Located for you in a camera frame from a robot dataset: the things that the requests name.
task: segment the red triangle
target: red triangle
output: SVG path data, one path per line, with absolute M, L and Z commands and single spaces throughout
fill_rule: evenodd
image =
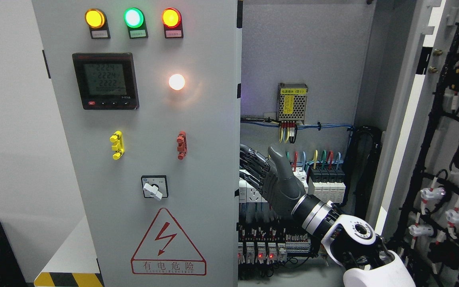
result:
M 153 218 L 131 267 L 134 274 L 206 275 L 205 259 L 167 208 Z

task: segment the digital power meter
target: digital power meter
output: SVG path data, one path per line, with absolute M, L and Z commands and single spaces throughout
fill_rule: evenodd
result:
M 72 59 L 85 110 L 139 107 L 132 53 L 75 53 Z

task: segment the white wall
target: white wall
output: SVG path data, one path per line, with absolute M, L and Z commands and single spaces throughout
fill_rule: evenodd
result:
M 84 215 L 29 0 L 0 0 L 0 220 L 32 282 Z

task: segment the yellow black hazard stripe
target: yellow black hazard stripe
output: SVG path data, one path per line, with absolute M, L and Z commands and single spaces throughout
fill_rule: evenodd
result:
M 42 272 L 35 279 L 35 287 L 103 287 L 99 273 Z

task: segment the yellow label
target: yellow label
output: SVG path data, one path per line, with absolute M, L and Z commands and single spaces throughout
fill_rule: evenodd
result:
M 295 96 L 285 96 L 284 97 L 284 106 L 282 107 L 282 113 L 292 114 L 293 113 L 293 103 L 295 101 Z
M 305 88 L 282 88 L 280 94 L 307 94 L 308 91 Z

